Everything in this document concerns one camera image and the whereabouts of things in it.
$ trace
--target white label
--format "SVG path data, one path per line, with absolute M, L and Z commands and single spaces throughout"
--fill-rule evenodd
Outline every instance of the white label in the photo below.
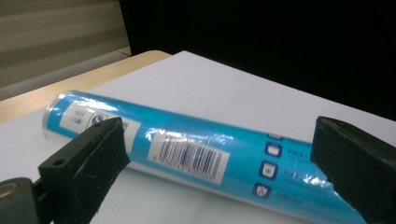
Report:
M 97 122 L 115 117 L 119 116 L 86 105 L 73 103 L 64 112 L 60 126 L 76 133 L 82 133 Z M 124 129 L 125 148 L 128 153 L 131 153 L 132 144 L 137 130 L 140 127 L 140 123 L 131 119 L 122 118 L 122 126 Z
M 148 159 L 221 184 L 230 153 L 195 143 L 176 133 L 156 132 Z

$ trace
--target blue tube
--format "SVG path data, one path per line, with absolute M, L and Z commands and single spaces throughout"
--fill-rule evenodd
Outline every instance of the blue tube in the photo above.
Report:
M 318 223 L 365 223 L 311 163 L 310 143 L 80 91 L 52 102 L 43 127 L 74 138 L 113 117 L 136 167 Z

